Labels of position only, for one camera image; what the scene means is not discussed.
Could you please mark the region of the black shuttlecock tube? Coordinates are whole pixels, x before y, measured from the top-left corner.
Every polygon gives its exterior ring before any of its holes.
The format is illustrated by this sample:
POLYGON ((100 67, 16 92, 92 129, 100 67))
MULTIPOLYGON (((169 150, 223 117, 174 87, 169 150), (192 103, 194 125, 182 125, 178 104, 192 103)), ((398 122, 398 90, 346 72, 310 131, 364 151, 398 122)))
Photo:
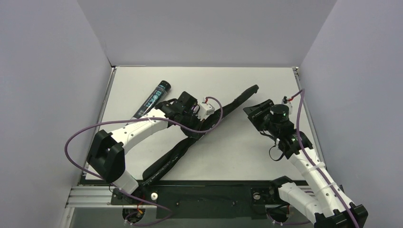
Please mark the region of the black shuttlecock tube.
POLYGON ((139 119, 145 114, 147 114, 158 102, 165 98, 168 92, 171 89, 170 83, 165 80, 162 80, 158 86, 151 92, 148 98, 144 101, 144 103, 139 107, 139 109, 135 112, 132 118, 139 119))

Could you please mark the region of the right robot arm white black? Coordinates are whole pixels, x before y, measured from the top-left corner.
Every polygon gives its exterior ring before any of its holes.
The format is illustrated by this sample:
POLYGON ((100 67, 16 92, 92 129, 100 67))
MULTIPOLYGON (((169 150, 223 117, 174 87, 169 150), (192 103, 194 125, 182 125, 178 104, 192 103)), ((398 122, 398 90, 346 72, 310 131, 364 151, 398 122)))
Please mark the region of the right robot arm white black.
POLYGON ((285 203, 303 214, 316 228, 362 228, 368 217, 363 205, 355 204, 332 179, 324 162, 317 158, 312 142, 293 124, 290 101, 281 104, 267 100, 245 107, 243 111, 253 126, 274 140, 274 147, 305 179, 313 192, 309 195, 287 176, 272 180, 269 199, 285 203))

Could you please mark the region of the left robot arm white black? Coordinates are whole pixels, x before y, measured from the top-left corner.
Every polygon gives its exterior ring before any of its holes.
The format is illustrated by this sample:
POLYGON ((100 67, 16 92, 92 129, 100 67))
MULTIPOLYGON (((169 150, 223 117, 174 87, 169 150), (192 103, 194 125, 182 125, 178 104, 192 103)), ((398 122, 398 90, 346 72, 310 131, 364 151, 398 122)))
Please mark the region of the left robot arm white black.
POLYGON ((141 200, 142 191, 126 170, 125 155, 138 143, 169 128, 174 122, 197 130, 214 111, 215 108, 206 100, 198 102, 189 93, 182 92, 178 99, 159 102, 135 122, 111 132, 97 132, 87 162, 105 182, 123 190, 123 198, 129 204, 136 204, 141 200))

